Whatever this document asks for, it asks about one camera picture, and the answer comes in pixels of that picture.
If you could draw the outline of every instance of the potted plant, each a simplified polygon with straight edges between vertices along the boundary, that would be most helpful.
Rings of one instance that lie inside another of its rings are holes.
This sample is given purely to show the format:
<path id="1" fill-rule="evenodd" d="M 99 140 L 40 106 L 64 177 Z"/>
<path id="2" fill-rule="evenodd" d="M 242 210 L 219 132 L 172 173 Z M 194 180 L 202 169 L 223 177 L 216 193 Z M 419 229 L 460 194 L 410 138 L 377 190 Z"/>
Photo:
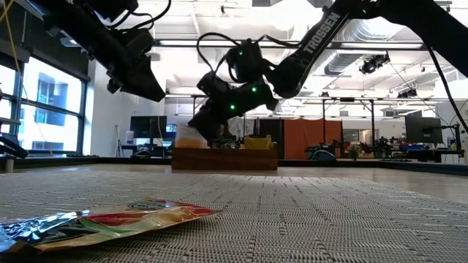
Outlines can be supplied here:
<path id="1" fill-rule="evenodd" d="M 361 152 L 361 147 L 359 147 L 359 145 L 351 145 L 350 148 L 348 148 L 348 156 L 351 159 L 354 159 L 355 161 L 357 157 L 359 157 L 360 152 Z"/>

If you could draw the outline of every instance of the orange partition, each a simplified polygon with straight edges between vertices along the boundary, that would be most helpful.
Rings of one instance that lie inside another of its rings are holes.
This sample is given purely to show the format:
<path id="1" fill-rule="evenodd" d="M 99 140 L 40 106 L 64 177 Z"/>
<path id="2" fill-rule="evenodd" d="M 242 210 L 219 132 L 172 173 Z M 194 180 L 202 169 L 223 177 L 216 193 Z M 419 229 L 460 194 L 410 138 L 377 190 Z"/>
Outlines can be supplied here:
<path id="1" fill-rule="evenodd" d="M 326 121 L 326 143 L 333 140 L 341 142 L 341 121 Z M 323 142 L 323 120 L 285 120 L 284 121 L 284 158 L 306 160 L 304 150 Z"/>

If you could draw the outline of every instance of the yellow cable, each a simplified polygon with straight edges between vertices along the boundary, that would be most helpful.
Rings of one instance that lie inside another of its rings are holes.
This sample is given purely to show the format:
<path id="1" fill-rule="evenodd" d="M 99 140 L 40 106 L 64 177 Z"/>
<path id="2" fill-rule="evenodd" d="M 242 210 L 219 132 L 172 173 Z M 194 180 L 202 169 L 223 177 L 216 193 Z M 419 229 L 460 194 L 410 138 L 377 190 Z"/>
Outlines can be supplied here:
<path id="1" fill-rule="evenodd" d="M 3 14 L 1 14 L 0 23 L 7 16 L 8 10 L 10 10 L 10 7 L 13 5 L 14 2 L 15 1 L 11 0 L 10 3 L 8 4 L 8 6 L 6 6 L 6 7 L 5 7 L 5 1 L 3 2 L 3 7 L 4 7 L 5 11 L 3 12 Z"/>
<path id="2" fill-rule="evenodd" d="M 3 7 L 4 7 L 4 9 L 5 9 L 5 12 L 4 12 L 3 15 L 1 15 L 1 17 L 0 17 L 0 23 L 1 23 L 1 21 L 3 20 L 3 18 L 5 18 L 5 21 L 7 22 L 8 35 L 10 36 L 10 44 L 11 44 L 11 46 L 12 46 L 13 58 L 15 59 L 16 69 L 17 69 L 17 71 L 18 71 L 18 74 L 20 75 L 20 79 L 22 80 L 22 79 L 23 79 L 23 76 L 21 75 L 21 68 L 20 68 L 20 64 L 18 63 L 18 56 L 17 56 L 17 54 L 16 54 L 16 47 L 15 47 L 15 43 L 14 43 L 14 40 L 13 40 L 12 28 L 11 28 L 11 26 L 10 26 L 10 19 L 8 19 L 8 14 L 7 14 L 8 9 L 12 6 L 12 3 L 13 3 L 13 2 L 14 2 L 14 1 L 12 0 L 12 1 L 8 4 L 8 6 L 6 6 L 6 3 L 3 2 Z M 24 88 L 24 85 L 23 85 L 22 83 L 21 83 L 21 86 L 23 87 L 23 91 L 24 91 L 24 93 L 25 93 L 25 95 L 26 95 L 26 101 L 28 102 L 28 104 L 31 104 L 31 103 L 29 103 L 28 94 L 27 94 L 26 89 Z M 52 150 L 50 149 L 50 147 L 48 146 L 47 140 L 45 139 L 45 136 L 44 136 L 44 134 L 42 133 L 41 127 L 39 126 L 39 124 L 38 124 L 36 121 L 35 121 L 35 123 L 36 123 L 36 125 L 37 125 L 37 128 L 39 129 L 39 133 L 41 134 L 41 137 L 42 137 L 42 138 L 44 139 L 44 141 L 45 141 L 45 145 L 47 146 L 47 148 L 48 148 L 48 150 L 49 150 L 49 153 L 50 153 L 51 155 L 53 155 L 53 152 L 52 152 Z"/>

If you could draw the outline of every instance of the snack bag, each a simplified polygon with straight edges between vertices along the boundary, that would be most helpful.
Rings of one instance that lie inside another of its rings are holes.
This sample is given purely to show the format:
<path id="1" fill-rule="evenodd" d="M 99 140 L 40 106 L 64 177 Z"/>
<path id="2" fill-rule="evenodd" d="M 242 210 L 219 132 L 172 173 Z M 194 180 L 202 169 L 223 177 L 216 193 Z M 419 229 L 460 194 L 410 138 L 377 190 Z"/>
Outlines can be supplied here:
<path id="1" fill-rule="evenodd" d="M 0 221 L 0 252 L 25 247 L 51 251 L 163 229 L 215 213 L 208 208 L 162 199 L 144 199 L 74 213 Z"/>

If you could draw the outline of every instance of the woven mat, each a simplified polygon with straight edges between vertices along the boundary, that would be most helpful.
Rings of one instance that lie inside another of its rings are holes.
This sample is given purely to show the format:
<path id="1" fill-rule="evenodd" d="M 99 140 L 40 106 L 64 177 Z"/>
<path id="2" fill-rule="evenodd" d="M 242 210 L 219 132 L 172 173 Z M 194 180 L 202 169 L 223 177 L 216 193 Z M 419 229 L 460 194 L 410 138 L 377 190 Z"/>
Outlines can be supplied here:
<path id="1" fill-rule="evenodd" d="M 42 216 L 144 197 L 222 212 L 158 232 L 20 260 L 468 262 L 468 205 L 367 180 L 150 172 L 0 176 L 1 217 Z"/>

